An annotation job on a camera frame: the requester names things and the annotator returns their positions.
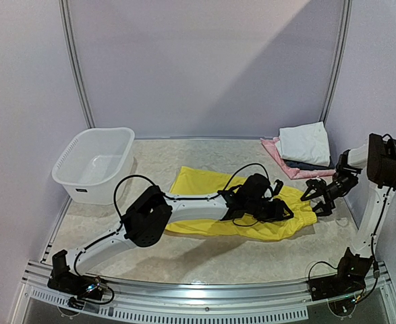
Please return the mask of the white t-shirt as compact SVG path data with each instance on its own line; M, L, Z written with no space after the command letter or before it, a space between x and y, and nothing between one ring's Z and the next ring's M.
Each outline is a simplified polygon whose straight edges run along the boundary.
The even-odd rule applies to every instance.
M329 139L322 121L279 129L277 150L282 159L328 167Z

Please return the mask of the yellow garment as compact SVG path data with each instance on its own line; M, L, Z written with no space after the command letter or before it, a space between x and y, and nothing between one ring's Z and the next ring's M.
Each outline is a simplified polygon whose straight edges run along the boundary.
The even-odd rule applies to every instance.
M192 169L183 166L172 187L172 194L208 194L223 189L230 176L224 173ZM286 221L261 223L249 214L237 221L223 221L223 213L212 217L200 209L200 214L191 220L174 221L165 230L184 236L241 236L263 242L280 241L294 236L301 229L318 221L309 202L302 202L302 193L284 186L277 198L287 204L293 217Z

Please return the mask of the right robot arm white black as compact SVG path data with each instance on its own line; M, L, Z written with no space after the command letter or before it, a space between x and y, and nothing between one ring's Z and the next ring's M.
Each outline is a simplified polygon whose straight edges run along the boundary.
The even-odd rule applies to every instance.
M331 289L336 294L345 294L376 263L375 247L396 192L396 139L389 134L369 134L364 145L340 154L330 184L309 179L301 197L302 201L319 198L313 211L318 217L329 216L335 209L335 200L358 185L363 170L369 183L368 200L357 234L341 258L337 274L331 278Z

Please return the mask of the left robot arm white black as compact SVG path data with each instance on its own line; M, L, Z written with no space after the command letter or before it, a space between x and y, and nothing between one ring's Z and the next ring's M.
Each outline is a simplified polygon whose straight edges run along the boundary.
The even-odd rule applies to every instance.
M178 221L233 221L245 214L261 223L287 221L294 216L287 204L278 198L283 183L255 173L243 184L224 187L204 195L166 194L151 184L119 216L119 225L98 238L75 249L53 255L49 284L75 293L82 282L92 281L86 272L116 254L156 244L167 225Z

